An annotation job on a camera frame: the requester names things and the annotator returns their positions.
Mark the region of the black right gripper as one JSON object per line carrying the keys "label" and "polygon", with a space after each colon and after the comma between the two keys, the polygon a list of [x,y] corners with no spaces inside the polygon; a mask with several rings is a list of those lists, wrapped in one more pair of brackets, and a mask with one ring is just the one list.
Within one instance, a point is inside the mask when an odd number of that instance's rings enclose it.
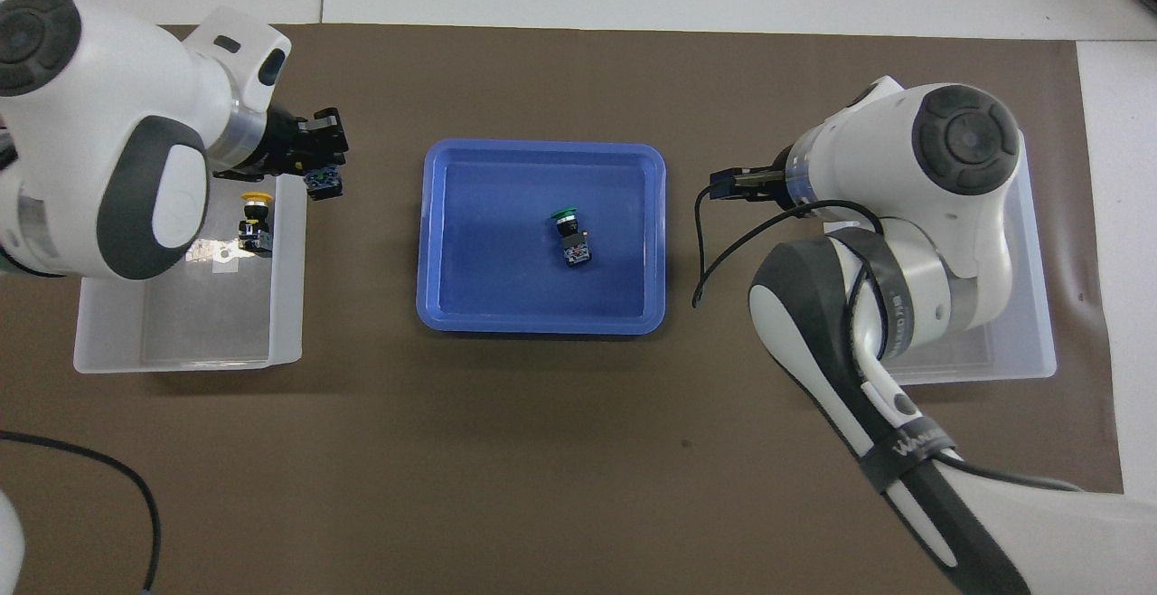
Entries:
{"label": "black right gripper", "polygon": [[[778,207],[795,207],[796,201],[786,186],[786,161],[762,166],[760,174],[768,177],[757,184],[757,174],[751,170],[722,170],[710,175],[712,200],[773,201]],[[756,183],[757,188],[749,186]]]}

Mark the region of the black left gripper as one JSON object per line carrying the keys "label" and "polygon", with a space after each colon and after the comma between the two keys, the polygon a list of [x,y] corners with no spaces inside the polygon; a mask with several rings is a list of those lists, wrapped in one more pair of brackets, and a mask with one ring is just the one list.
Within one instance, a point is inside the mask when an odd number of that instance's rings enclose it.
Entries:
{"label": "black left gripper", "polygon": [[[314,138],[320,145],[314,145]],[[293,116],[283,109],[266,112],[260,142],[261,175],[304,175],[327,166],[342,166],[347,150],[342,113],[337,108],[320,109],[314,118]]]}

